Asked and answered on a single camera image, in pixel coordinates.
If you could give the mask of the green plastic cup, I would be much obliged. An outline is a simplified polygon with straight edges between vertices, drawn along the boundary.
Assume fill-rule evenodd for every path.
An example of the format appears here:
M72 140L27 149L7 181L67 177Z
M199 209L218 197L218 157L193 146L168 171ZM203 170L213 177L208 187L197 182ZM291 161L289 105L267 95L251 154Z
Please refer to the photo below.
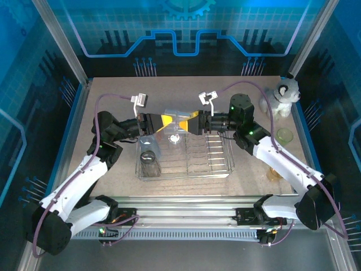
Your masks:
M281 146L286 146L293 140L293 133L287 128L280 128L276 132L276 140Z

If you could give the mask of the smoke grey plastic cup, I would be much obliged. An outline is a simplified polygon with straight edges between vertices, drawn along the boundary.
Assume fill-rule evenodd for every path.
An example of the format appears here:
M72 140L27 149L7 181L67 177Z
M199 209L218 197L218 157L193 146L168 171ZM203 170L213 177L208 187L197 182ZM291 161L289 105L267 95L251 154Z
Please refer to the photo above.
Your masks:
M140 166L142 176L155 178L161 176L161 167L153 151L147 150L140 155Z

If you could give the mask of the aluminium frame rail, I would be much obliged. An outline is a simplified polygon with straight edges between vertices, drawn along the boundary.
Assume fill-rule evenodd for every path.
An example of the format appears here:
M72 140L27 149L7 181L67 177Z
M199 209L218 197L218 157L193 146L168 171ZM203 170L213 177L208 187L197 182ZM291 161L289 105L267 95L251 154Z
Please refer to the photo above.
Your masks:
M250 209L259 224L266 220L282 217L300 221L311 230L317 230L338 208L334 208L327 196L320 191L309 190L304 196L272 195L256 196L135 196L115 197L121 208L130 206L137 209L185 210L190 216L200 216L200 212L211 209Z

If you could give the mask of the black connector block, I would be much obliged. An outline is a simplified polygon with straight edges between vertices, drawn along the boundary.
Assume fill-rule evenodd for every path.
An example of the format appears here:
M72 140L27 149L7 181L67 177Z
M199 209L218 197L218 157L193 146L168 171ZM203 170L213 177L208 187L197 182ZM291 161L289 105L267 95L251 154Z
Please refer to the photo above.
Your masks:
M277 230L275 229L261 229L261 230L257 230L257 239L258 239L258 243L260 244L265 244L265 245L270 245L274 242L275 238L276 238L276 234L277 234Z
M119 231L110 225L96 224L98 227L98 241L105 246L107 243L112 243L115 238L120 236Z

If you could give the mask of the aluminium side rail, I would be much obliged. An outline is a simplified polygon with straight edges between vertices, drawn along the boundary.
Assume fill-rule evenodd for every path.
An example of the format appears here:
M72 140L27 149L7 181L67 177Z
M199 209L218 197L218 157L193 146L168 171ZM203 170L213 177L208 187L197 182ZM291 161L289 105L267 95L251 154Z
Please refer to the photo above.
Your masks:
M45 195L48 196L55 190L68 176L68 170L74 152L78 131L80 129L82 116L86 107L87 97L91 89L93 79L89 79L87 85L80 86L71 108L67 125L61 140L55 164L51 172ZM27 242L21 256L16 271L35 271L38 259L32 256L32 243Z

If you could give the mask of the amber plastic cup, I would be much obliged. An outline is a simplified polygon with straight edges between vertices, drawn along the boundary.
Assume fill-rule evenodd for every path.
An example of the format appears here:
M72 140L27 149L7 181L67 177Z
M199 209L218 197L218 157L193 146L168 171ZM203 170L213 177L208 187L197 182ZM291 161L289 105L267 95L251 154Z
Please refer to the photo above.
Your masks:
M272 167L269 167L267 173L266 173L266 177L270 180L270 181L278 181L280 179L282 179L283 177Z

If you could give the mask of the metal wire dish rack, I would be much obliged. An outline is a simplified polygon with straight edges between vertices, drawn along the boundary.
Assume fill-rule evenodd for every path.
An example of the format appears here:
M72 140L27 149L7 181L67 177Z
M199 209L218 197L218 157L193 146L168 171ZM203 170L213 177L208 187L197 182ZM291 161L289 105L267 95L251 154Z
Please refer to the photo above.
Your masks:
M141 173L140 144L137 142L136 176L142 181L192 178L225 178L234 169L231 142L227 133L207 132L202 135L184 133L181 147L171 147L164 129L154 136L161 150L158 160L161 176L145 178Z

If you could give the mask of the aluminium frame post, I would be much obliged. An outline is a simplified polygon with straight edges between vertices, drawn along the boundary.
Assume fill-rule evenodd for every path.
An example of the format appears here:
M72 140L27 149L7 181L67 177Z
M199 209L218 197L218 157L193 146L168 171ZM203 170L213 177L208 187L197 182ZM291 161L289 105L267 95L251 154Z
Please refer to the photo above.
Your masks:
M75 77L82 86L86 86L89 83L89 79L47 0L32 0L32 3L46 24Z
M339 1L340 0L325 0L311 27L311 30L307 34L301 48L296 54L296 57L294 58L288 70L288 73L290 73L294 77L298 75L311 50L320 38L322 31L327 25L327 22L329 21Z

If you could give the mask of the grey white plush dog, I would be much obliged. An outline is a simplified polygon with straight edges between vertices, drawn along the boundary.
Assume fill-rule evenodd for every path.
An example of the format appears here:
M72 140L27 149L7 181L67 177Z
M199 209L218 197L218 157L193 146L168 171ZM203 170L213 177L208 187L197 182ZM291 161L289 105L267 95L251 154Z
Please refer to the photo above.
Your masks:
M293 103L298 102L301 97L298 82L291 74L281 79L275 88L266 89L265 93L271 105L274 120L280 117L287 118L291 113Z

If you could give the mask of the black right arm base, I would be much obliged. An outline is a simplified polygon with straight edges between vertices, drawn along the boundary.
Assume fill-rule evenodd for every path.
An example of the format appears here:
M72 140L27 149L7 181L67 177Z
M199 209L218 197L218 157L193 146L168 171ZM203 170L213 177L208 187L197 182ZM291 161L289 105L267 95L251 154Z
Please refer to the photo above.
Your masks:
M235 216L232 217L237 222L238 226L246 225L268 225L281 226L287 225L285 218L270 218L263 210L258 208L237 208L235 209Z

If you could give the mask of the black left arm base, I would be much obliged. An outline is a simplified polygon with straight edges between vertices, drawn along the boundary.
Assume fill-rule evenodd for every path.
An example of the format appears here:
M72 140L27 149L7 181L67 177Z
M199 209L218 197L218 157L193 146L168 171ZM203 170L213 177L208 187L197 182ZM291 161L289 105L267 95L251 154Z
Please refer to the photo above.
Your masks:
M122 222L130 217L133 217L137 215L137 209L136 208L118 208L116 212L115 218L112 220L112 224L116 224L119 222ZM136 223L136 219L133 218L132 220L121 224L121 226L133 226Z

